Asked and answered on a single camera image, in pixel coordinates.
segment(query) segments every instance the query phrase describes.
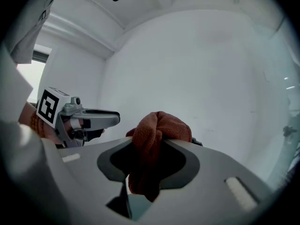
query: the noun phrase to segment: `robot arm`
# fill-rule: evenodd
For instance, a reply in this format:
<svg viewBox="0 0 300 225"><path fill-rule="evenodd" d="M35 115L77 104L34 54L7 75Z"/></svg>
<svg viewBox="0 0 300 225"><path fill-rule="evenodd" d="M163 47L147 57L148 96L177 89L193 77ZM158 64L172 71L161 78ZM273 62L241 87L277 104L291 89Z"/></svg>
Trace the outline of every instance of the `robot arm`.
<svg viewBox="0 0 300 225"><path fill-rule="evenodd" d="M55 89L46 88L37 107L37 115L52 126L65 148L81 147L100 137L103 129L116 126L120 122L118 112L84 109L79 97ZM73 130L66 131L64 122L70 120Z"/></svg>

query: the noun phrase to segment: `cloth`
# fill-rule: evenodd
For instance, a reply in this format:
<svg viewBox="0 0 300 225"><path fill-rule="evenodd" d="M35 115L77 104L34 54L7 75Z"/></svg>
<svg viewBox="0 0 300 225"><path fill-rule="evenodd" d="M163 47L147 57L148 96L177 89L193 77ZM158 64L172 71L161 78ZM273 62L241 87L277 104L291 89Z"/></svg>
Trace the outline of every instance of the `cloth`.
<svg viewBox="0 0 300 225"><path fill-rule="evenodd" d="M5 37L5 45L16 64L31 63L38 34L50 14L54 0L28 0Z"/></svg>
<svg viewBox="0 0 300 225"><path fill-rule="evenodd" d="M145 195L154 201L159 194L156 176L160 145L163 138L192 141L192 132L187 124L165 112L151 112L126 136L132 136L138 158L134 171L129 175L129 189L133 194Z"/></svg>

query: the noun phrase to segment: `person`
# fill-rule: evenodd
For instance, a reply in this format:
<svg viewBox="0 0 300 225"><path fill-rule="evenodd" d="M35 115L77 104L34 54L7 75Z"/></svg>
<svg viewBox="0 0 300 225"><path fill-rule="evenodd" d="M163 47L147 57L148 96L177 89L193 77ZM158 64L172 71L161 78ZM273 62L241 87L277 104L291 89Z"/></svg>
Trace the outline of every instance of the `person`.
<svg viewBox="0 0 300 225"><path fill-rule="evenodd" d="M16 21L12 24L4 42L16 65L31 63L35 42L43 24L49 17L53 1L54 0L29 0ZM26 103L19 122L33 128L32 118L35 113L36 108L30 103ZM65 129L67 131L72 129L69 121L65 123ZM35 129L35 131L41 135L38 132L39 130L43 131L44 138L50 139L55 144L62 144L57 138L54 129L42 120L38 121L38 127Z"/></svg>

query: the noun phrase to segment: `brown towel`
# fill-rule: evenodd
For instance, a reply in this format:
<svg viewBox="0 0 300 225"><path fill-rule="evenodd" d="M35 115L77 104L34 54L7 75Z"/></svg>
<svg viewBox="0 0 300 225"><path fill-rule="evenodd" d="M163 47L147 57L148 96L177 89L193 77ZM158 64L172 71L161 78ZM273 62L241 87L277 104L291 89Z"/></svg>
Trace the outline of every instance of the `brown towel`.
<svg viewBox="0 0 300 225"><path fill-rule="evenodd" d="M151 112L126 136L133 136L137 150L137 165L129 175L129 189L133 194L145 195L154 201L159 194L157 163L162 138L192 141L192 132L187 124L165 112Z"/></svg>

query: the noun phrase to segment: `window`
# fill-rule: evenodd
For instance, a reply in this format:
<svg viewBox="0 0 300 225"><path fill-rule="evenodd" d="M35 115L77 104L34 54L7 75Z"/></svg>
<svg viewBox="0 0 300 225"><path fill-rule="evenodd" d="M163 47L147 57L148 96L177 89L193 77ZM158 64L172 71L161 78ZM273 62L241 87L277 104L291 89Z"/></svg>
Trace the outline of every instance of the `window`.
<svg viewBox="0 0 300 225"><path fill-rule="evenodd" d="M33 87L27 102L35 105L38 102L38 87L41 81L43 70L45 68L49 55L34 51L31 64L18 64L17 69Z"/></svg>

